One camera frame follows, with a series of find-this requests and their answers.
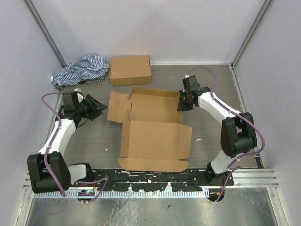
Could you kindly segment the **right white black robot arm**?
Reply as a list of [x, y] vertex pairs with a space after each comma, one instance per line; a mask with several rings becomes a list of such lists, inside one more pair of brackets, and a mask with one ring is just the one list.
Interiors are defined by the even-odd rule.
[[178, 111], [190, 111], [194, 107], [200, 107], [221, 125], [222, 150], [206, 167], [208, 183], [217, 186], [227, 176], [231, 163], [257, 146], [253, 116], [248, 112], [241, 113], [231, 108], [209, 87], [201, 87], [195, 76], [185, 75], [182, 83]]

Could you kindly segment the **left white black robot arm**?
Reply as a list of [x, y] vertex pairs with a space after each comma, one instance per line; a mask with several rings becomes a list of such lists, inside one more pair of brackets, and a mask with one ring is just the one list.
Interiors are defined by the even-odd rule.
[[65, 196], [71, 184], [85, 187], [95, 183], [95, 176], [89, 163], [67, 166], [64, 152], [70, 138], [81, 126], [82, 119], [93, 121], [108, 109], [90, 94], [83, 95], [80, 89], [60, 92], [63, 104], [55, 115], [54, 128], [50, 137], [37, 154], [27, 158], [31, 187], [34, 193], [60, 192]]

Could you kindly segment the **brown cardboard box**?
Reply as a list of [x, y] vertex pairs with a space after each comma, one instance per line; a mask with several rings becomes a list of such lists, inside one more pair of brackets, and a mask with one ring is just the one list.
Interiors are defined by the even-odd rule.
[[111, 58], [110, 83], [112, 86], [150, 84], [152, 81], [149, 55], [116, 56]]

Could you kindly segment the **brown cardboard blanks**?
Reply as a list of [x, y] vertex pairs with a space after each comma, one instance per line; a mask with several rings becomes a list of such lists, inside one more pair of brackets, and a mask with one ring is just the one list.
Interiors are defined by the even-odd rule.
[[178, 91], [144, 87], [111, 92], [108, 120], [122, 124], [121, 168], [156, 172], [188, 168], [192, 128], [182, 124], [179, 99]]

